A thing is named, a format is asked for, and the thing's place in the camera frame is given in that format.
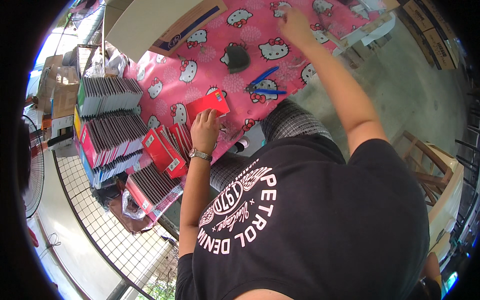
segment concrete floor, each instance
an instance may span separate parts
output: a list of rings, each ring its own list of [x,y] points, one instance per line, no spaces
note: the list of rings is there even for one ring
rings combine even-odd
[[[462,69],[440,71],[428,65],[398,19],[390,35],[392,39],[377,55],[349,71],[372,100],[391,142],[408,130],[456,154],[455,139],[464,134],[469,100]],[[324,123],[344,157],[349,158],[345,131],[318,77],[292,98]]]

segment hand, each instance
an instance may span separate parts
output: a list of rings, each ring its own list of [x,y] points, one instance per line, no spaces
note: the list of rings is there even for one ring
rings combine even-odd
[[[304,51],[311,44],[318,44],[313,36],[307,17],[298,9],[282,6],[285,12],[278,20],[282,34],[298,49]]]
[[[190,130],[193,147],[212,155],[219,130],[220,121],[216,117],[216,109],[209,108],[199,113]]]

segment wire cutters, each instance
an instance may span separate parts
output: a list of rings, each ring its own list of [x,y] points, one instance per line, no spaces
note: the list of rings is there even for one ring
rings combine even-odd
[[[262,80],[264,80],[265,78],[267,78],[268,75],[272,74],[273,72],[275,72],[276,70],[278,70],[278,66],[276,67],[273,67],[271,69],[268,69],[267,71],[265,71],[262,75],[258,76],[257,79],[255,79],[254,81],[252,81],[244,90],[246,92],[250,92],[250,93],[260,93],[260,94],[276,94],[276,95],[282,95],[282,94],[286,94],[287,92],[286,91],[277,91],[277,90],[269,90],[269,89],[264,89],[264,88],[257,88],[257,84],[259,84]]]

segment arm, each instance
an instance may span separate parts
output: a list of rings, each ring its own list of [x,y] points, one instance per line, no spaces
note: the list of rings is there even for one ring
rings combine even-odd
[[[420,278],[427,277],[432,280],[440,276],[440,266],[438,265],[438,258],[435,252],[430,252],[425,261],[425,265],[420,273]]]
[[[328,50],[315,40],[307,19],[299,10],[284,10],[287,20],[280,19],[280,30],[313,64],[345,129],[350,154],[370,139],[388,142],[375,108],[360,85]]]
[[[212,155],[219,126],[216,110],[207,109],[199,113],[190,130],[193,147]],[[179,257],[192,253],[195,248],[198,219],[210,202],[209,195],[210,162],[200,157],[193,157],[190,161],[180,209]]]

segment wristwatch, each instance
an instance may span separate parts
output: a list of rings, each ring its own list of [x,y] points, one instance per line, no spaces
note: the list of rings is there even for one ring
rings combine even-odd
[[[190,153],[188,153],[188,156],[190,156],[190,157],[198,156],[200,158],[208,160],[209,162],[212,162],[212,156],[211,155],[208,155],[207,153],[203,153],[201,151],[198,151],[195,148],[192,148],[190,150]]]

